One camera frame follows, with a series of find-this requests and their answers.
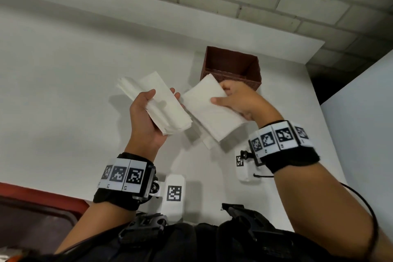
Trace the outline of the brown woven basket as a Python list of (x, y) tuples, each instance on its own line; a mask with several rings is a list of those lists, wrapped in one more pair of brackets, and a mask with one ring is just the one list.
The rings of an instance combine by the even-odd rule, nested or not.
[(261, 85), (260, 69), (257, 56), (207, 46), (200, 80), (211, 74), (218, 82), (241, 81), (257, 91)]

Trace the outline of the single white paper napkin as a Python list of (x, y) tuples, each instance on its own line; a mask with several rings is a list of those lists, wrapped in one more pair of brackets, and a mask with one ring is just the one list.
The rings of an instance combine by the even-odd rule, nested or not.
[(183, 95), (182, 103), (205, 130), (220, 142), (247, 120), (227, 107), (213, 104), (213, 97), (226, 97), (226, 93), (214, 76), (209, 74)]

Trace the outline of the white napkin sheet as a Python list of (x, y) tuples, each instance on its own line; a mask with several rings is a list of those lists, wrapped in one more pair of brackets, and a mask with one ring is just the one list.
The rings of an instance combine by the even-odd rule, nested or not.
[(213, 138), (213, 136), (204, 128), (201, 123), (193, 119), (192, 128), (196, 132), (197, 137), (203, 142), (207, 149), (211, 150), (216, 146), (219, 146), (219, 143)]

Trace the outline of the wristband with marker tiles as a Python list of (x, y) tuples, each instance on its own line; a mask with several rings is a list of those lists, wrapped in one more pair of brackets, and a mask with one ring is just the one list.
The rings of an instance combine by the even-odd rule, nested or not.
[(150, 160), (123, 152), (106, 166), (93, 203), (108, 202), (128, 211), (137, 211), (151, 198), (149, 193), (155, 174), (155, 165)]
[(272, 174), (287, 166), (310, 166), (320, 162), (302, 125), (282, 120), (252, 132), (248, 144), (256, 167), (265, 166)]

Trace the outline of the person's left hand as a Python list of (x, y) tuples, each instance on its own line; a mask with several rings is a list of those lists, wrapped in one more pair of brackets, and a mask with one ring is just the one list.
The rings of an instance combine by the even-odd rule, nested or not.
[(139, 107), (139, 95), (131, 104), (129, 112), (131, 136), (124, 152), (154, 162), (168, 135), (158, 129), (146, 109)]

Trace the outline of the white side partition panel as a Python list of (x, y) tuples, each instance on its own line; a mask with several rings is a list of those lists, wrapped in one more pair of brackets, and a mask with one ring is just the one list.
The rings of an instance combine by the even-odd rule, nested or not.
[(393, 242), (393, 50), (322, 104), (349, 186)]

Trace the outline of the right wristband with marker tiles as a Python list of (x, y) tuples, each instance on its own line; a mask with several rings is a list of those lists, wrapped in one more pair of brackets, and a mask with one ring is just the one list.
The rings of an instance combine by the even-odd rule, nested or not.
[(282, 120), (252, 132), (248, 144), (256, 167), (265, 166), (272, 174), (287, 166), (310, 166), (320, 162), (302, 125)]

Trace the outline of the person's left forearm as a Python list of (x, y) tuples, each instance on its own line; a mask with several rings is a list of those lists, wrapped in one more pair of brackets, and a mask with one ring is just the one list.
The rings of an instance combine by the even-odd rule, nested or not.
[(135, 216), (135, 210), (126, 210), (109, 202), (93, 203), (62, 241), (55, 254), (104, 231), (129, 223)]

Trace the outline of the left wristband with marker tiles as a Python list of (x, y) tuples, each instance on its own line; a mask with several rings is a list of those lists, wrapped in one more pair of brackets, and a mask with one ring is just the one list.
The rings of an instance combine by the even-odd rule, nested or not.
[(155, 174), (155, 165), (150, 160), (123, 152), (106, 166), (93, 203), (108, 202), (128, 211), (137, 211), (151, 198), (149, 193)]

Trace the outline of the stack of white napkins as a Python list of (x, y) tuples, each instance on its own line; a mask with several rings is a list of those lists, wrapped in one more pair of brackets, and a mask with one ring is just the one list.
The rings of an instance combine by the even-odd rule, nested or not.
[(163, 135), (181, 133), (191, 127), (191, 117), (156, 71), (139, 80), (121, 77), (117, 87), (133, 101), (141, 92), (155, 90), (146, 111)]

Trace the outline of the dark red chair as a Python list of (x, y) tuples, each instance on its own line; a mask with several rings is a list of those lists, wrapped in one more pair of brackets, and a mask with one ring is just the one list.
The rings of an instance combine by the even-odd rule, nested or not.
[(78, 198), (0, 182), (0, 252), (53, 254), (88, 207)]

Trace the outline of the white back panel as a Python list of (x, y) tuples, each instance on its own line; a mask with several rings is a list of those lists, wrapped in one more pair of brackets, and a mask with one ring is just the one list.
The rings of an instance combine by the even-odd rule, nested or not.
[(306, 64), (324, 41), (160, 0), (41, 0), (207, 41), (238, 51)]

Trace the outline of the person's right forearm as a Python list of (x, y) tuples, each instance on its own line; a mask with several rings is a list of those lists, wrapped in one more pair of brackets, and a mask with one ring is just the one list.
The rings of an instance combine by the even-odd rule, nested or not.
[(323, 165), (286, 166), (274, 180), (296, 233), (332, 255), (365, 260), (372, 216)]

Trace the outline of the black chest harness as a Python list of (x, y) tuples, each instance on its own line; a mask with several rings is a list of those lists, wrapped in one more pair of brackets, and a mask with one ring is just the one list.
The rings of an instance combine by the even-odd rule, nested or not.
[(58, 254), (18, 262), (337, 262), (323, 247), (276, 229), (260, 213), (224, 205), (232, 217), (219, 226), (166, 224), (164, 215), (134, 221), (88, 238)]

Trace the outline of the person's right hand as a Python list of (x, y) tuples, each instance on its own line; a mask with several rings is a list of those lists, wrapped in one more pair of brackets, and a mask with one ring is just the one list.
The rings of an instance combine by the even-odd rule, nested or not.
[(254, 121), (258, 128), (284, 120), (274, 106), (245, 83), (225, 80), (220, 82), (220, 86), (226, 96), (233, 98), (234, 106), (230, 109), (241, 114), (246, 120)]

